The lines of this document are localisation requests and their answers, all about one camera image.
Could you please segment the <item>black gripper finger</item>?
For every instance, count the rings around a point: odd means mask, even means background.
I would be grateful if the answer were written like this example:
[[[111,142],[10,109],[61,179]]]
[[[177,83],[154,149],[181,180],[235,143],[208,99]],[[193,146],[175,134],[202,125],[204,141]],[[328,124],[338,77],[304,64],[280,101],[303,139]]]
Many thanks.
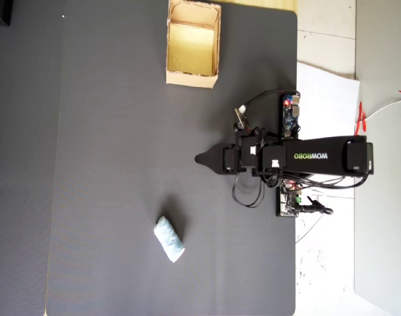
[[[216,144],[210,147],[207,151],[197,154],[194,158],[195,162],[203,165],[216,174],[224,173],[224,145]]]

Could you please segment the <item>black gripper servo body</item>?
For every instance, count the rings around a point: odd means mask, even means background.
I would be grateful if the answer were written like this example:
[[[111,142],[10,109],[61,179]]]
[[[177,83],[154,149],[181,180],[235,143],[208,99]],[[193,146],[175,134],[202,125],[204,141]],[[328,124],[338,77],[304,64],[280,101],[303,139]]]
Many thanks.
[[[240,146],[225,144],[223,147],[223,171],[225,174],[237,174],[242,171],[240,165]]]

